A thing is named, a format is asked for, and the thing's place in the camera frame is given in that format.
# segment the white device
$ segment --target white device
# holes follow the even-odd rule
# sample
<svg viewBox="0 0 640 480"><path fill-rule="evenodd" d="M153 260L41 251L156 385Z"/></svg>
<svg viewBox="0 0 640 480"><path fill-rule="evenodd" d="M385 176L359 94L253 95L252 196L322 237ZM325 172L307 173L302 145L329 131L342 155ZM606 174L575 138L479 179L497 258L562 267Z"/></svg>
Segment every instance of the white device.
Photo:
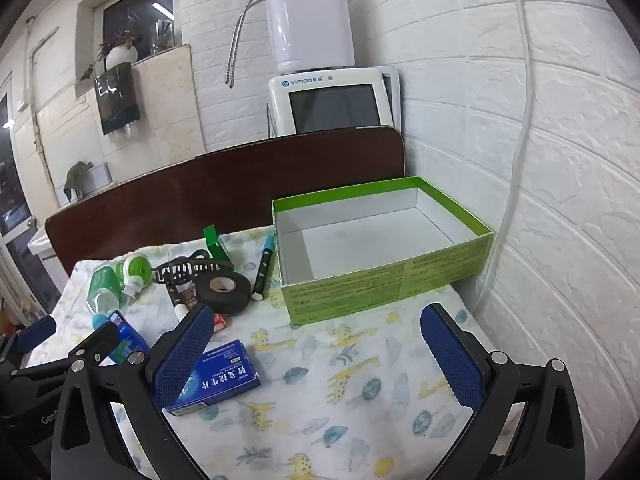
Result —
<svg viewBox="0 0 640 480"><path fill-rule="evenodd" d="M383 73L390 80L389 94ZM276 137L364 126L402 127L398 70L393 67L278 76L269 81L269 94L270 127ZM397 110L398 124L390 102Z"/></svg>
<svg viewBox="0 0 640 480"><path fill-rule="evenodd" d="M277 72L353 66L347 0L266 0Z"/></svg>

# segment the door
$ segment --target door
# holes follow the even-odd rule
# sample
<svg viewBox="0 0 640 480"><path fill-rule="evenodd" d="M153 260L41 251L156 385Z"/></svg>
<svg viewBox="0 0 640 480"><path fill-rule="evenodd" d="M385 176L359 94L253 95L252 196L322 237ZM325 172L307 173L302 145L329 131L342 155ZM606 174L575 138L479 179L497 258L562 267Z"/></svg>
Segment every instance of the door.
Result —
<svg viewBox="0 0 640 480"><path fill-rule="evenodd" d="M14 159L11 81L0 87L0 296L29 325L51 313L60 292L27 243L38 230L24 198Z"/></svg>

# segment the pipe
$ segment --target pipe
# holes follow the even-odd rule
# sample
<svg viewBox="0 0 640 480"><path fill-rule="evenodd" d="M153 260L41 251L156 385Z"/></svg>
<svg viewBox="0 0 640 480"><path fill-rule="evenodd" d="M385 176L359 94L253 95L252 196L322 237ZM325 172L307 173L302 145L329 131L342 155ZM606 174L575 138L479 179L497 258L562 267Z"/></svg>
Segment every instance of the pipe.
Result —
<svg viewBox="0 0 640 480"><path fill-rule="evenodd" d="M49 34L47 34L44 38L42 38L38 44L33 47L29 55L29 104L31 108L31 122L33 123L33 143L36 146L36 152L40 157L40 161L42 162L42 166L44 169L45 177L47 179L47 183L49 184L49 189L53 193L53 197L56 199L56 187L53 185L53 179L51 178L51 171L49 169L49 165L47 164L47 157L44 153L44 146L42 145L42 134L40 133L40 125L38 124L38 113L36 111L36 91L35 84L33 79L33 59L45 43L49 41L55 33L58 31L59 27L54 28Z"/></svg>
<svg viewBox="0 0 640 480"><path fill-rule="evenodd" d="M24 51L29 51L29 41L31 39L31 33L33 31L33 23L36 21L35 16L30 16L27 18L27 34L24 40ZM27 85L29 84L29 58L25 57L24 62L22 64L22 99L27 99Z"/></svg>
<svg viewBox="0 0 640 480"><path fill-rule="evenodd" d="M518 15L518 24L520 25L520 36L522 38L522 49L524 51L524 68L526 76L526 95L524 116L522 118L522 127L520 129L520 135L518 136L518 142L516 143L516 149L513 153L513 160L511 162L511 182L509 186L509 196L507 198L507 207L505 208L504 215L502 216L502 222L500 222L500 228L495 235L494 244L489 252L487 260L486 270L484 272L484 279L482 280L482 287L476 300L469 311L472 314L476 313L476 308L484 307L484 302L488 297L491 287L494 284L495 273L498 267L498 261L502 254L502 248L506 243L507 234L511 228L511 222L515 215L516 207L518 205L518 197L520 196L520 185L522 183L522 175L524 174L525 154L527 151L527 143L529 142L529 133L531 130L531 123L533 117L533 107L535 105L535 85L533 81L533 69L531 60L531 41L529 39L529 27L527 25L527 15L524 8L524 0L516 0L516 13Z"/></svg>
<svg viewBox="0 0 640 480"><path fill-rule="evenodd" d="M244 25L244 19L246 17L246 13L251 7L257 5L265 0L249 0L248 3L244 6L244 10L242 14L238 18L236 22L236 29L234 30L234 36L231 40L231 49L229 50L229 58L226 62L226 75L225 75L225 84L229 86L229 88L234 87L234 78L236 74L236 56L238 55L238 44L240 43L240 32L242 31L242 26Z"/></svg>

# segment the patterned fabric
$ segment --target patterned fabric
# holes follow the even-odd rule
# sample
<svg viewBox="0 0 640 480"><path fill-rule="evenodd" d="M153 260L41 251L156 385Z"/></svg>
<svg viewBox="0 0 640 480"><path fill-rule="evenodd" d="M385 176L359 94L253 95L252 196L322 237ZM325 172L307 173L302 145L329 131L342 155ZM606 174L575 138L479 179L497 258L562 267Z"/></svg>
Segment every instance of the patterned fabric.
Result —
<svg viewBox="0 0 640 480"><path fill-rule="evenodd" d="M272 233L270 226L223 236L236 270L252 283ZM204 247L197 240L137 252L158 266ZM84 302L99 264L76 265L53 313L58 330L33 351L30 365L66 356L91 333ZM277 267L274 260L265 299L252 301L208 347L243 341L262 385L188 415L165 413L175 432L214 480L423 480L472 413L457 402L420 335L423 307L441 303L485 348L495 347L451 286L294 329ZM166 289L154 283L122 312L150 346L177 324ZM156 478L125 410L113 409L140 472Z"/></svg>

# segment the green box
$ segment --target green box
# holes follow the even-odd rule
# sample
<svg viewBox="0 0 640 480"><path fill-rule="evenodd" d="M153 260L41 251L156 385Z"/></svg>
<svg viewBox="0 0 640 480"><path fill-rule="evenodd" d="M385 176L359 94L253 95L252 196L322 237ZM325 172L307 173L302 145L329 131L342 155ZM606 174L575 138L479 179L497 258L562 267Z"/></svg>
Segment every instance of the green box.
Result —
<svg viewBox="0 0 640 480"><path fill-rule="evenodd" d="M419 177L273 201L295 326L404 300L482 270L494 233Z"/></svg>
<svg viewBox="0 0 640 480"><path fill-rule="evenodd" d="M226 260L228 262L231 261L222 238L220 238L216 232L215 225L204 228L204 239L212 258Z"/></svg>

